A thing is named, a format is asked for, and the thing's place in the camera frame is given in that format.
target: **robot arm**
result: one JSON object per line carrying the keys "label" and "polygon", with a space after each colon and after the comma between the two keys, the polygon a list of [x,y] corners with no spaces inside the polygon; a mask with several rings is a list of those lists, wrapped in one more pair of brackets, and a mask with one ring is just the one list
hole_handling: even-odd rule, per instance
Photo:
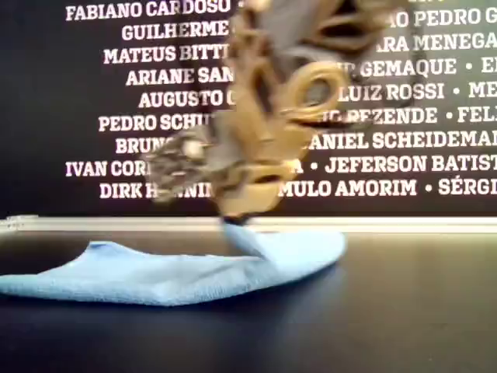
{"label": "robot arm", "polygon": [[225,64],[236,105],[209,126],[180,131],[144,158],[158,202],[210,182],[221,215],[239,218],[272,210],[294,160],[314,135],[338,127],[323,113],[342,110],[339,90],[408,0],[250,0],[231,20]]}

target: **folded cloth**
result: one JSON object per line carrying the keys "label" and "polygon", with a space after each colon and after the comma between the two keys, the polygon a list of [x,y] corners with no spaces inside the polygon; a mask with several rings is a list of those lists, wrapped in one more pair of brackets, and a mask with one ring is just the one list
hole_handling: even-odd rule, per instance
{"label": "folded cloth", "polygon": [[0,294],[62,301],[188,305],[297,281],[336,262],[346,240],[338,232],[257,233],[225,225],[245,256],[155,255],[115,242],[40,274],[0,276]]}

